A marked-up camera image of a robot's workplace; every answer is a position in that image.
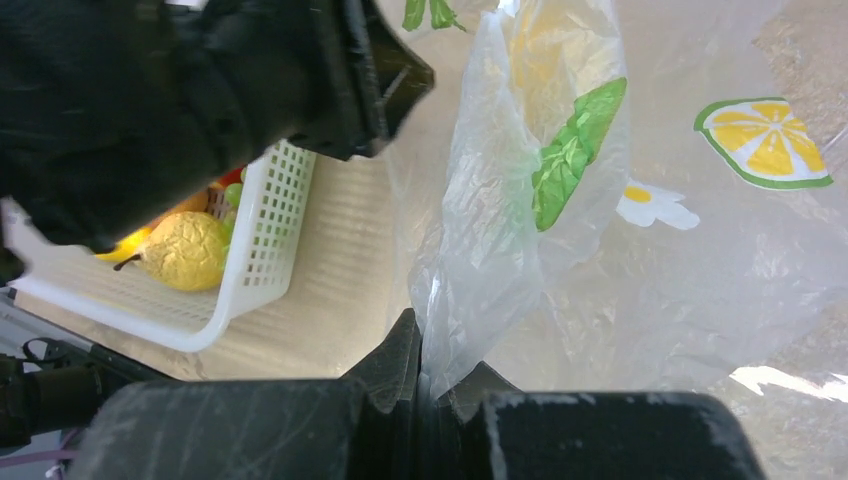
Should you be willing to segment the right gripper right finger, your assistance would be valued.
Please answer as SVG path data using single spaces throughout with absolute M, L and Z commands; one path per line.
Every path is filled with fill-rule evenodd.
M 426 479 L 763 479 L 740 422 L 692 392 L 524 392 L 488 364 L 428 405 Z

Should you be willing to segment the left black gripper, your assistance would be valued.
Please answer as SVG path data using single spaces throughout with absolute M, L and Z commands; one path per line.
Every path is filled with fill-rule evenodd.
M 376 156 L 434 84 L 373 1 L 5 1 L 1 194 L 105 253 L 278 141 Z

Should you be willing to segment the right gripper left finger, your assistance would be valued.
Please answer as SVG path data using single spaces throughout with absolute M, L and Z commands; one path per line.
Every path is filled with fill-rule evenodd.
M 113 395 L 73 479 L 410 479 L 421 336 L 405 310 L 337 379 L 151 381 Z

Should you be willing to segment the yellow pear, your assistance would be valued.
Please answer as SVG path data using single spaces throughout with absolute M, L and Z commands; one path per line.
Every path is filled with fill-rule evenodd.
M 182 292 L 206 291 L 221 284 L 228 240 L 224 225 L 204 212 L 167 216 L 137 252 L 113 266 L 134 265 L 157 282 Z

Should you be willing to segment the clear printed plastic bag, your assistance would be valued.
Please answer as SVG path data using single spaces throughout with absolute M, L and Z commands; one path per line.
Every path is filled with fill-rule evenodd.
M 792 92 L 843 1 L 385 1 L 436 89 L 389 152 L 427 401 L 727 401 L 774 479 L 847 475 L 847 163 Z

